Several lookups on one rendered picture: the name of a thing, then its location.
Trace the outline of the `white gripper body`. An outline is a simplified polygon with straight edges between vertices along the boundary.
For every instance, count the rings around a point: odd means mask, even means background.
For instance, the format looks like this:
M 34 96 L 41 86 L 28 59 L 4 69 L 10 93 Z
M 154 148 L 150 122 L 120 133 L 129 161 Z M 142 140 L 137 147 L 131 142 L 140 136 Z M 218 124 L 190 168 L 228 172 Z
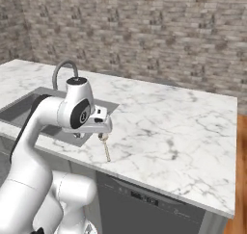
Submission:
M 110 116 L 106 116 L 106 119 L 103 122 L 86 122 L 79 128 L 63 128 L 63 131 L 66 133 L 111 133 L 112 129 L 112 119 Z

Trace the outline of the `wooden dish brush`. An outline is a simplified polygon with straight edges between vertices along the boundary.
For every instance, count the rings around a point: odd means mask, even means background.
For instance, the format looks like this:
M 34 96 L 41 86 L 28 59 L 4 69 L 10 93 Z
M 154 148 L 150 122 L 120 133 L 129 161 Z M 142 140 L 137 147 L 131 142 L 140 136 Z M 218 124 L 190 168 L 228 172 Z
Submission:
M 110 162 L 111 158 L 110 158 L 110 153 L 109 153 L 109 149 L 108 149 L 108 146 L 107 146 L 107 140 L 108 140 L 109 136 L 106 133 L 99 133 L 98 134 L 98 138 L 102 141 L 103 146 L 104 146 L 106 159 L 107 159 L 108 162 Z

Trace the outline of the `grey sink basin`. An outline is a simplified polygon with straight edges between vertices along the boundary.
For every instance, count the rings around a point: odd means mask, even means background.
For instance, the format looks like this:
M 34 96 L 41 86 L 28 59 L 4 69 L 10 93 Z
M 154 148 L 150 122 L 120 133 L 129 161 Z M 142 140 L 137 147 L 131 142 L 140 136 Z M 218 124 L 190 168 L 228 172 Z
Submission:
M 16 148 L 33 148 L 39 134 L 82 146 L 93 133 L 84 133 L 82 139 L 76 139 L 63 128 L 76 129 L 86 122 L 103 122 L 117 107 L 116 103 L 95 101 L 89 84 L 68 86 L 67 92 L 39 87 L 0 110 L 0 120 L 9 124 L 23 121 Z

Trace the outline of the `grey curved tap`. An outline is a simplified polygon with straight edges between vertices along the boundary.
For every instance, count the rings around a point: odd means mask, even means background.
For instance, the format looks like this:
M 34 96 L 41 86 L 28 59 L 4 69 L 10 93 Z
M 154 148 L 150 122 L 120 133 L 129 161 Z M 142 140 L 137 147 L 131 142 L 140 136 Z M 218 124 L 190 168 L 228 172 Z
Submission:
M 73 69 L 73 73 L 74 73 L 74 77 L 78 77 L 78 69 L 77 69 L 77 66 L 75 64 L 74 61 L 70 60 L 70 59 L 66 59 L 66 60 L 63 60 L 61 62 L 59 62 L 54 71 L 53 71 L 53 75 L 52 75 L 52 87 L 53 87 L 53 90 L 57 90 L 58 89 L 58 73 L 59 73 L 59 70 L 61 67 L 63 67 L 64 65 L 70 65 L 71 68 Z

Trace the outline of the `dark grey dishwasher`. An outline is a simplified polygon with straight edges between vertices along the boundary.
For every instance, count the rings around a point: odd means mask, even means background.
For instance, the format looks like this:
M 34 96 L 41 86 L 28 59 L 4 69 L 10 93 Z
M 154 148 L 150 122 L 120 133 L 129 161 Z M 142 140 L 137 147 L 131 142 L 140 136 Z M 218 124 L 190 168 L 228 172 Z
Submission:
M 198 234 L 205 210 L 96 173 L 103 234 Z

